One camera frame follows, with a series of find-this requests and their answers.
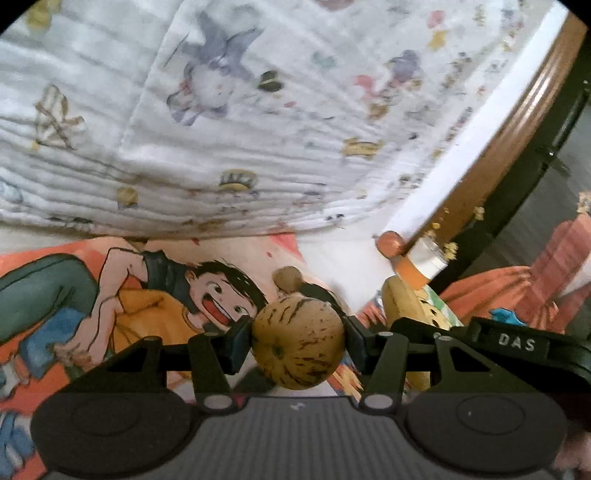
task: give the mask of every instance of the yellow shirt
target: yellow shirt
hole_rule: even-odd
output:
[[[162,337],[165,345],[176,345],[203,333],[189,322],[187,308],[166,292],[123,289],[118,297],[124,312],[116,316],[113,329],[116,353],[149,335]]]

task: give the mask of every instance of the orange ball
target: orange ball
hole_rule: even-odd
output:
[[[394,258],[400,255],[404,250],[404,240],[402,237],[393,231],[382,233],[375,243],[380,252],[386,258]]]

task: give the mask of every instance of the white blanket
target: white blanket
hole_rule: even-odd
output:
[[[356,219],[420,188],[550,5],[41,0],[0,40],[0,219],[159,236]]]

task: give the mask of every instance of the round black pad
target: round black pad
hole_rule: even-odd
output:
[[[423,393],[407,411],[419,446],[450,467],[479,475],[518,475],[548,467],[566,418],[546,395]]]
[[[190,407],[172,392],[58,393],[31,423],[45,465],[82,478],[145,471],[171,456],[189,429]]]

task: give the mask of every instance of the melon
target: melon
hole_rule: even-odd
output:
[[[330,303],[301,295],[262,309],[252,325],[252,353],[264,374],[290,390],[330,377],[345,352],[345,328]]]

